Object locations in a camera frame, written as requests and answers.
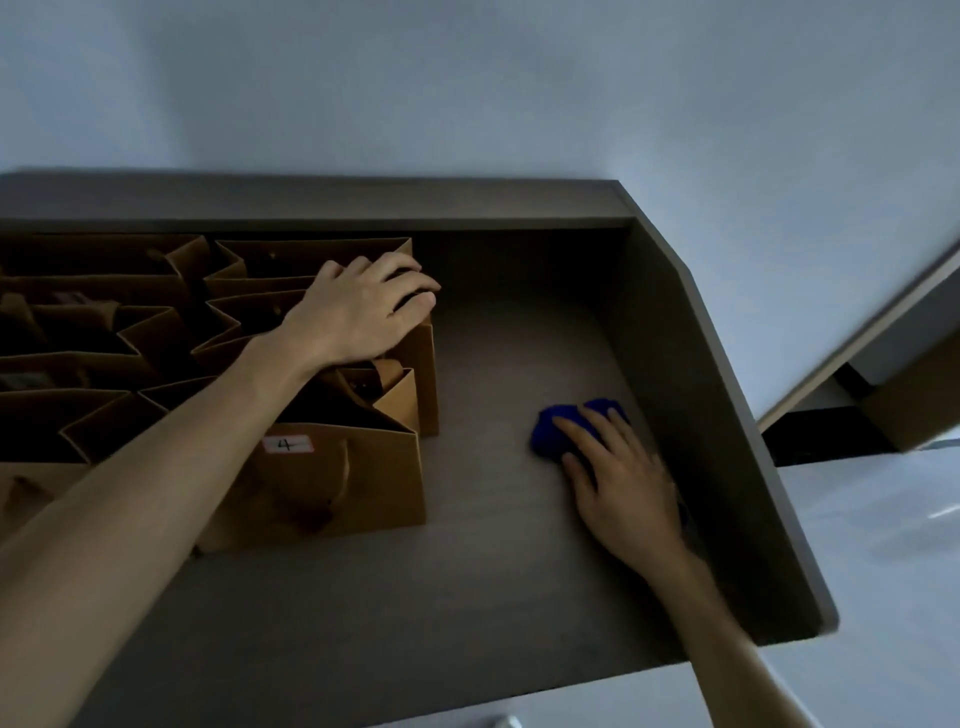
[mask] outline kraft paper bag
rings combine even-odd
[[[328,260],[347,265],[364,255],[376,260],[384,253],[413,254],[408,237],[356,240],[220,240],[227,265],[204,279],[210,298],[250,293],[298,291],[309,287]]]
[[[278,327],[303,293],[254,293],[208,301],[220,332],[191,352],[194,360],[205,374],[222,374],[254,336]]]
[[[221,374],[255,335],[278,327],[287,312],[303,298],[303,293],[253,293],[207,302],[222,330],[192,351],[197,364],[206,374]],[[433,326],[429,319],[413,328],[385,357],[396,359],[414,372],[420,409],[420,434],[424,437],[439,434],[437,365]]]
[[[0,389],[139,389],[196,373],[194,340],[168,306],[27,304],[0,298]]]
[[[223,264],[202,235],[58,234],[0,238],[0,291],[31,303],[117,301],[181,313]]]
[[[0,393],[0,541],[163,415],[130,392]]]
[[[215,377],[144,390],[173,409]],[[277,418],[197,541],[203,552],[426,521],[417,387],[398,362],[322,373]]]
[[[0,461],[96,464],[163,415],[160,407],[119,390],[0,392]]]

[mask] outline forearm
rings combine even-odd
[[[66,723],[183,563],[308,377],[269,337],[0,551],[0,724]]]
[[[706,564],[686,555],[652,586],[680,636],[717,728],[817,725],[763,663]]]

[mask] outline floor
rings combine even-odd
[[[955,726],[960,716],[960,449],[835,460],[780,474],[840,610],[835,635],[764,656],[825,726]],[[391,724],[709,726],[687,666]]]

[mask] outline finger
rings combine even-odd
[[[627,441],[623,439],[610,420],[582,404],[577,405],[577,411],[596,428],[610,452],[617,457],[630,457],[633,454],[630,446],[627,445]]]
[[[390,308],[393,308],[403,299],[415,291],[439,291],[440,284],[424,273],[408,271],[402,276],[388,280],[384,283],[390,296]]]
[[[607,410],[607,417],[610,418],[611,424],[616,427],[616,431],[620,433],[620,437],[626,441],[627,445],[630,446],[630,449],[637,457],[650,457],[647,448],[643,446],[640,438],[636,436],[634,429],[630,427],[630,423],[620,417],[619,412],[611,407]]]
[[[553,418],[553,424],[557,426],[560,432],[570,438],[577,449],[587,457],[595,471],[604,467],[610,461],[612,457],[610,451],[575,422],[568,420],[566,417],[555,417]]]
[[[423,319],[427,317],[435,305],[437,305],[437,297],[432,291],[426,291],[414,296],[398,308],[391,318],[396,322],[399,338],[402,339],[410,333],[413,327],[422,324]]]
[[[320,269],[317,278],[320,280],[333,280],[344,272],[344,266],[336,260],[328,260]]]
[[[367,270],[364,278],[378,281],[386,280],[400,270],[400,268],[409,268],[418,271],[420,264],[406,253],[384,253]]]
[[[344,276],[359,276],[365,270],[370,268],[370,259],[361,255],[360,257],[354,258],[350,265],[348,265],[342,275]]]
[[[593,489],[593,483],[590,482],[590,476],[587,469],[580,462],[580,458],[572,452],[565,452],[560,458],[564,466],[564,473],[570,479],[573,485],[573,493],[577,497],[577,509],[583,513],[585,508],[593,505],[597,492]]]

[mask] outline white wall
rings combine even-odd
[[[0,165],[619,178],[757,414],[960,231],[953,0],[0,0]]]

